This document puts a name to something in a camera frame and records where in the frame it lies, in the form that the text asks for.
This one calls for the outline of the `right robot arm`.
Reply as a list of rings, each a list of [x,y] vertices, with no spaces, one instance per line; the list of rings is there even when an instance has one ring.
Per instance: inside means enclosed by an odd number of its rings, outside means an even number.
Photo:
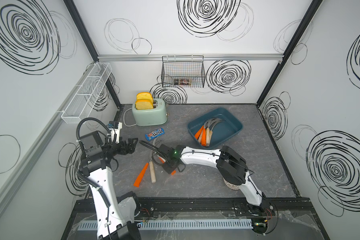
[[[223,146],[216,150],[202,150],[177,146],[174,149],[162,144],[155,152],[164,160],[163,169],[169,174],[180,165],[201,165],[217,169],[226,182],[239,188],[248,205],[264,209],[262,191],[253,182],[245,159],[232,148]]]

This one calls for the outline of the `orange handled sickle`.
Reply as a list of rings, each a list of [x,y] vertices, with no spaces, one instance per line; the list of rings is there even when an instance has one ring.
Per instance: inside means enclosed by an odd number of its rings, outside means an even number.
[[[206,121],[204,122],[204,124],[202,125],[202,127],[201,127],[201,128],[198,130],[198,132],[195,134],[195,138],[196,138],[199,142],[202,141],[203,130],[206,130],[207,124],[209,123],[209,120],[210,120],[210,119],[206,120]]]

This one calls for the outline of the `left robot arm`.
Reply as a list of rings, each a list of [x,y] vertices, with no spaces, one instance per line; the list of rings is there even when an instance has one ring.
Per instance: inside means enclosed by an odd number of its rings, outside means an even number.
[[[95,131],[81,136],[82,125],[87,121],[97,122],[106,133]],[[117,155],[132,154],[137,138],[124,141],[120,136],[121,122],[102,121],[88,117],[76,128],[76,138],[82,156],[77,177],[90,186],[97,215],[97,238],[99,240],[140,240],[141,234],[135,221],[140,212],[140,202],[134,192],[117,198],[113,184],[111,161]]]

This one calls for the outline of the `wooden handled sickle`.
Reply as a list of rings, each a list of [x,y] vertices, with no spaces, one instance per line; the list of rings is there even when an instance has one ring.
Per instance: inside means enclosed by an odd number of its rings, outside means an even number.
[[[195,138],[198,140],[199,143],[203,145],[203,142],[207,142],[207,134],[206,130],[209,132],[212,131],[212,126],[215,126],[219,121],[218,118],[212,118],[205,121],[204,125],[200,128],[200,130],[195,134]]]

